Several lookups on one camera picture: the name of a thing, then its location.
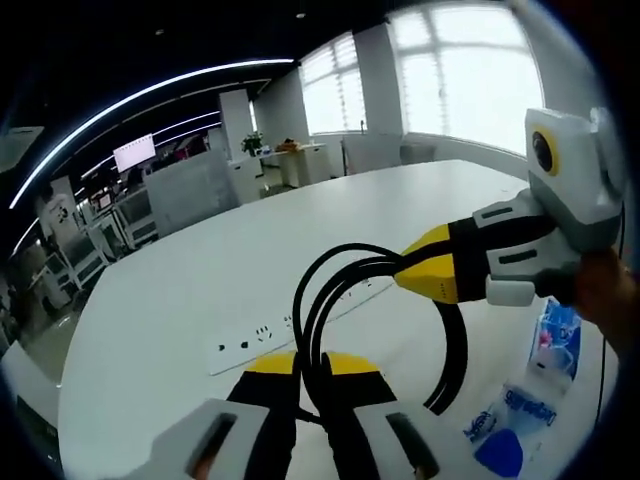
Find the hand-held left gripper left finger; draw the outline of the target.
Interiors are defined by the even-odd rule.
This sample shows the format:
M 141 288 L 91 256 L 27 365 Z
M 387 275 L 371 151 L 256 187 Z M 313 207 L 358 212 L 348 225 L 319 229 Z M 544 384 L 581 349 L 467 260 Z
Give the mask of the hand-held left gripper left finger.
M 128 479 L 284 479 L 296 442 L 301 372 L 294 351 L 264 355 L 228 397 L 161 433 Z

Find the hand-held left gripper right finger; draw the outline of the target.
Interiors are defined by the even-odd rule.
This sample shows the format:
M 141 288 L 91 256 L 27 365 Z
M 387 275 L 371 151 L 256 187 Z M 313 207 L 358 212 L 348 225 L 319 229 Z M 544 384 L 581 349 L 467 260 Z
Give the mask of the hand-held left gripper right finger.
M 421 404 L 399 400 L 364 357 L 321 355 L 321 419 L 341 479 L 431 479 L 442 472 Z

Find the person's right hand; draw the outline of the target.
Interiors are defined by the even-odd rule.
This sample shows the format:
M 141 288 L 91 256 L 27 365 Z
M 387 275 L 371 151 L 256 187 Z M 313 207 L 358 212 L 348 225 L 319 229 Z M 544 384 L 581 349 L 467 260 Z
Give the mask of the person's right hand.
M 632 335 L 639 325 L 639 284 L 612 249 L 582 257 L 575 278 L 576 308 L 602 332 Z

